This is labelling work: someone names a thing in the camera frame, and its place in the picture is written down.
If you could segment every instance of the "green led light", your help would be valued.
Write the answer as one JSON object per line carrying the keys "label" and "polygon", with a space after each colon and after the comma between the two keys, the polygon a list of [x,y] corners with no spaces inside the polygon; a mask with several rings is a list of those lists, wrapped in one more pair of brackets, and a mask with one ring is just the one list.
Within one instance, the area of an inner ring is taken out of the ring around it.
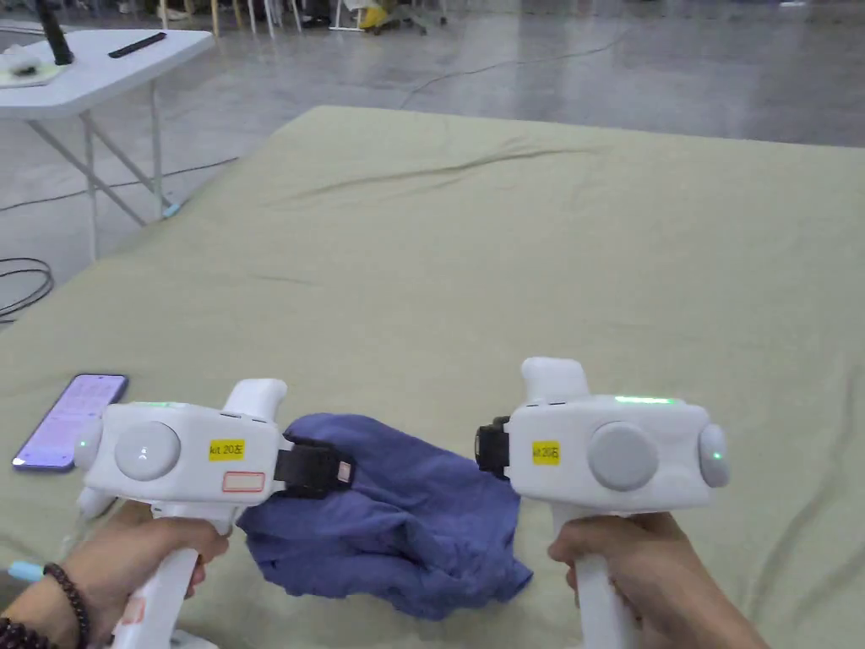
{"label": "green led light", "polygon": [[673,399],[656,399],[653,396],[617,396],[616,401],[619,403],[651,403],[654,405],[675,403]]}

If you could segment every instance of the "human hand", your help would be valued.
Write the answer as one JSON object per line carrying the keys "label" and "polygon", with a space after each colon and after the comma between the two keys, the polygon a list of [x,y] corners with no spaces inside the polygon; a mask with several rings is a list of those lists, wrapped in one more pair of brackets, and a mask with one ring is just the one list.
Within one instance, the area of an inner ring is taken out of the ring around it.
{"label": "human hand", "polygon": [[204,581],[204,566],[228,549],[207,521],[151,517],[146,504],[128,502],[64,563],[90,614],[93,641],[104,641],[123,615],[130,595],[157,571],[169,554],[197,550],[198,565],[186,596]]}
{"label": "human hand", "polygon": [[574,563],[594,554],[606,559],[612,585],[642,625],[645,647],[768,649],[669,513],[571,521],[549,548],[570,567],[574,589]]}

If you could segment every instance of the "phone screen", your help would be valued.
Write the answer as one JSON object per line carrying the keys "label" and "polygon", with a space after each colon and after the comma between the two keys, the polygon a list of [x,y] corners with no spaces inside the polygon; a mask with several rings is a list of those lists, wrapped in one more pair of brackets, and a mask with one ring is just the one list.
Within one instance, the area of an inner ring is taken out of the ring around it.
{"label": "phone screen", "polygon": [[21,470],[67,471],[73,467],[82,424],[98,419],[126,388],[125,376],[79,374],[30,435],[12,466]]}

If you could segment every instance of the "beaded bracelet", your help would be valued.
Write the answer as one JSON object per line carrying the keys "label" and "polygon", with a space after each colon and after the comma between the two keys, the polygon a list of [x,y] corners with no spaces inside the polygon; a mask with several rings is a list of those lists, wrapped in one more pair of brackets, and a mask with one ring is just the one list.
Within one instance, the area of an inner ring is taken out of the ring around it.
{"label": "beaded bracelet", "polygon": [[56,563],[48,563],[45,565],[42,573],[51,575],[54,580],[60,584],[60,588],[69,600],[69,606],[72,607],[75,613],[75,619],[78,621],[78,649],[87,649],[90,644],[90,616],[87,615],[87,608],[84,606],[84,599],[81,593],[69,579],[66,570],[58,566]]}
{"label": "beaded bracelet", "polygon": [[57,645],[23,624],[0,618],[0,649],[57,649]]}

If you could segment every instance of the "white handheld controller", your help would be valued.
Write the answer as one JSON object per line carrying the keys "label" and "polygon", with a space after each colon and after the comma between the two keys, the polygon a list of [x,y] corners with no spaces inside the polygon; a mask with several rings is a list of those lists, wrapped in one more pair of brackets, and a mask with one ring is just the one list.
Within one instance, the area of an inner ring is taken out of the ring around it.
{"label": "white handheld controller", "polygon": [[[293,444],[274,419],[286,392],[281,381],[247,379],[223,410],[173,402],[109,406],[76,448],[75,464],[87,471],[81,501],[129,498],[150,504],[154,517],[201,518],[227,534],[241,509],[282,486],[274,468],[279,450]],[[132,595],[112,649],[168,649],[197,559],[193,549],[165,559]]]}
{"label": "white handheld controller", "polygon": [[[590,395],[582,366],[563,358],[522,364],[527,400],[503,425],[509,476],[546,500],[554,533],[575,518],[708,505],[729,481],[723,431],[677,399]],[[609,581],[606,561],[576,565],[587,649],[638,649],[638,626]]]}

